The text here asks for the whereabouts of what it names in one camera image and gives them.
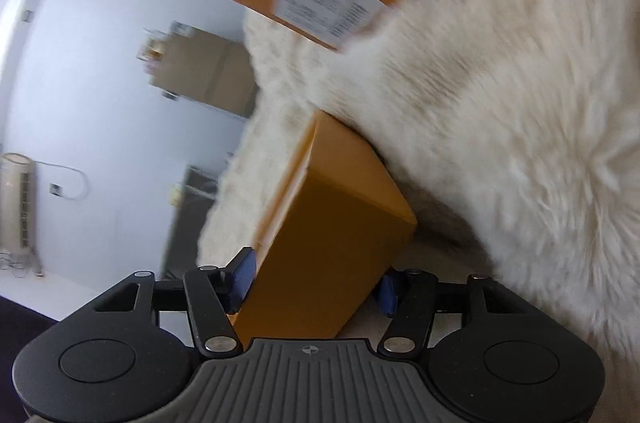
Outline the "white fluffy fur rug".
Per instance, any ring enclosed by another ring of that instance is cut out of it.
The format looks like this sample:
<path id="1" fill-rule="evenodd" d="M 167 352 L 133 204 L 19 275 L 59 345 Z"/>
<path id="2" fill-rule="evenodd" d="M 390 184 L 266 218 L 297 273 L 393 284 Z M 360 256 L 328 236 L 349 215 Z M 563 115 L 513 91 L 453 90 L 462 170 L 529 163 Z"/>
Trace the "white fluffy fur rug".
<path id="1" fill-rule="evenodd" d="M 639 0 L 402 0 L 329 79 L 502 282 L 638 349 Z"/>

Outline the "beige two-door refrigerator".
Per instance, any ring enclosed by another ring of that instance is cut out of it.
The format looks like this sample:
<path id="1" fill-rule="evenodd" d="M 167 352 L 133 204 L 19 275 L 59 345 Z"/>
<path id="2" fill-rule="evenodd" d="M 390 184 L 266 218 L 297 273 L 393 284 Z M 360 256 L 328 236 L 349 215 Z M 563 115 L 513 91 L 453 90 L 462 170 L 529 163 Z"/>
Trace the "beige two-door refrigerator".
<path id="1" fill-rule="evenodd" d="M 186 98 L 249 118 L 258 93 L 250 54 L 242 42 L 175 22 L 151 70 L 151 84 Z"/>

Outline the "white standing air conditioner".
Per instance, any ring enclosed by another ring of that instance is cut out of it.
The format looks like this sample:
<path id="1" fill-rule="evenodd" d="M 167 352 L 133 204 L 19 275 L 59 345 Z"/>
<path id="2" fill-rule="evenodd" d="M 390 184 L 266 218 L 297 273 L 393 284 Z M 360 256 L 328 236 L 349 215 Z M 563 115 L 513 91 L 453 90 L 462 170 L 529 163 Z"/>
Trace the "white standing air conditioner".
<path id="1" fill-rule="evenodd" d="M 42 275 L 36 251 L 36 163 L 26 155 L 1 157 L 1 252 L 12 264 Z"/>

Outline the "orange box lid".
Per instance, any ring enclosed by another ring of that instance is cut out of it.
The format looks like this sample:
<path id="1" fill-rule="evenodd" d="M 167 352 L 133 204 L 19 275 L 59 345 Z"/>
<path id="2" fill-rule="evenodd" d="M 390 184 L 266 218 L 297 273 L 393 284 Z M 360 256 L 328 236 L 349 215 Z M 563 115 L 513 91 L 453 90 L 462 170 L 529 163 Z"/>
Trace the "orange box lid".
<path id="1" fill-rule="evenodd" d="M 314 112 L 254 236 L 257 273 L 232 319 L 242 344 L 337 336 L 414 230 L 370 143 Z"/>

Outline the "grey folding table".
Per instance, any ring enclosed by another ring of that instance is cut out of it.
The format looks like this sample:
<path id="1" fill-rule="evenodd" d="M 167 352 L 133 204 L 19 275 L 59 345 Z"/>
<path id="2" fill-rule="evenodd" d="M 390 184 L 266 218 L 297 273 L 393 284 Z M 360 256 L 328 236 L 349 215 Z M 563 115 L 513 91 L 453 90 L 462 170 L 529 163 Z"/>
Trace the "grey folding table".
<path id="1" fill-rule="evenodd" d="M 180 183 L 178 205 L 169 230 L 166 252 L 160 267 L 163 279 L 181 279 L 196 267 L 198 239 L 209 209 L 217 202 L 218 177 L 195 166 L 186 168 Z"/>

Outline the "beige plush blanket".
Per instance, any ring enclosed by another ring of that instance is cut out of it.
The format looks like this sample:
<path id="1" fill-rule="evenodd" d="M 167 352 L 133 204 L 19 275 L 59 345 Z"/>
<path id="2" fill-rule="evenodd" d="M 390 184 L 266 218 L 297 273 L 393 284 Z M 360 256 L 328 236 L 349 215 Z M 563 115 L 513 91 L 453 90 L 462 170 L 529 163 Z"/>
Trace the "beige plush blanket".
<path id="1" fill-rule="evenodd" d="M 311 84 L 338 56 L 256 11 L 243 28 L 258 93 L 198 239 L 199 266 L 226 265 L 253 242 L 314 113 Z"/>

